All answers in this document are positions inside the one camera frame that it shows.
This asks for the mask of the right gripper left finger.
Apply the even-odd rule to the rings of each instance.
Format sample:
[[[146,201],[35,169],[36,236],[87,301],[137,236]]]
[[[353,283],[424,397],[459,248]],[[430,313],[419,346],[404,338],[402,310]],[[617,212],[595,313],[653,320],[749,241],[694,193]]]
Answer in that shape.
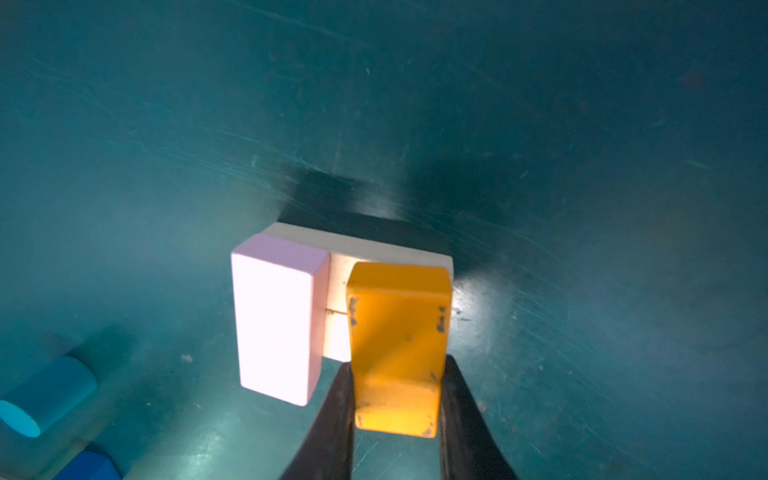
[[[354,451],[354,380],[342,363],[301,447],[281,479],[349,480]]]

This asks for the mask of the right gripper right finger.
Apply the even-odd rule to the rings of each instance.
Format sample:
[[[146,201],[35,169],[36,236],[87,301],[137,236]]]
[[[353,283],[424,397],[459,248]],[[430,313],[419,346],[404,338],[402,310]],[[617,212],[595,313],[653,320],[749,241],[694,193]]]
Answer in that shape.
[[[451,355],[446,356],[442,379],[438,441],[442,479],[519,479]]]

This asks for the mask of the teal wood cylinder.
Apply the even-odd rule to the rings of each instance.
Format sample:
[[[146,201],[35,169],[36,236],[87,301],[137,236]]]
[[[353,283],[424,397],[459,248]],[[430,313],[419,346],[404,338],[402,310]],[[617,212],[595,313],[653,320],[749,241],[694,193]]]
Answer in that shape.
[[[88,366],[62,356],[1,397],[1,420],[17,433],[37,438],[97,386]]]

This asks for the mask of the pink wood block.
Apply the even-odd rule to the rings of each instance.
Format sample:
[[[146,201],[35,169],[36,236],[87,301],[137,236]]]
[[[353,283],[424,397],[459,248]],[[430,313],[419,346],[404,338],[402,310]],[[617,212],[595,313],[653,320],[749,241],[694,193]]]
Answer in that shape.
[[[323,358],[328,251],[264,233],[231,253],[240,384],[309,403]]]

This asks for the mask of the natural wood block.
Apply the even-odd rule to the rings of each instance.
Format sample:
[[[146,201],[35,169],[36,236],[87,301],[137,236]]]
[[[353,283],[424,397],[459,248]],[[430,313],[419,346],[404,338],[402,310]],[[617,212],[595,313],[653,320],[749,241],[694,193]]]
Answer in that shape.
[[[346,284],[356,263],[374,262],[402,265],[441,267],[454,279],[453,259],[449,255],[387,244],[374,240],[316,230],[276,222],[264,234],[283,238],[327,251],[330,254],[330,274],[326,308],[347,312]]]
[[[346,313],[326,311],[323,356],[339,362],[351,360],[349,323]]]

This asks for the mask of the orange wood block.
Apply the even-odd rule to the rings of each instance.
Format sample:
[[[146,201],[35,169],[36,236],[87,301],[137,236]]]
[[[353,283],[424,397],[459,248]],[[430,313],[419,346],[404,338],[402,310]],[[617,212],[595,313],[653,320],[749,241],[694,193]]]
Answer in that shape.
[[[443,267],[353,267],[346,301],[357,428],[436,436],[452,293]]]

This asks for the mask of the natural wood block front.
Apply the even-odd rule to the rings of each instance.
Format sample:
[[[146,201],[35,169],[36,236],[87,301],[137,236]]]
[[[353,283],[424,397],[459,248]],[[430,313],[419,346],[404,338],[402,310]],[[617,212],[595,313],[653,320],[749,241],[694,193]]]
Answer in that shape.
[[[326,311],[323,356],[339,362],[351,360],[349,323],[346,313]]]

